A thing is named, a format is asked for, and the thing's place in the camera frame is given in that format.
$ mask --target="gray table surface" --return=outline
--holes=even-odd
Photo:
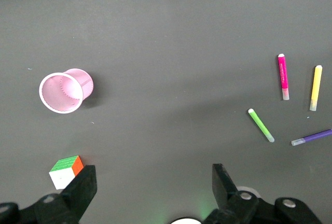
[[[202,220],[216,208],[212,164],[223,163],[236,185],[269,203],[301,199],[331,223],[332,138],[289,145],[332,126],[331,10],[332,0],[0,0],[1,202],[56,192],[49,170],[81,155],[98,178],[81,223]],[[75,67],[94,91],[53,113],[39,83]]]

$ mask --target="white cube face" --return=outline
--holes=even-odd
[[[64,189],[75,178],[72,168],[49,172],[56,189]]]

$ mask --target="yellow marker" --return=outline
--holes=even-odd
[[[311,111],[316,111],[316,108],[317,108],[318,93],[320,91],[322,71],[323,71],[323,67],[321,65],[316,66],[315,74],[313,76],[311,104],[310,104]]]

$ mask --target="pink cup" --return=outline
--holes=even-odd
[[[40,83],[43,104],[59,114],[69,114],[80,107],[93,90],[91,76],[78,68],[46,76]]]

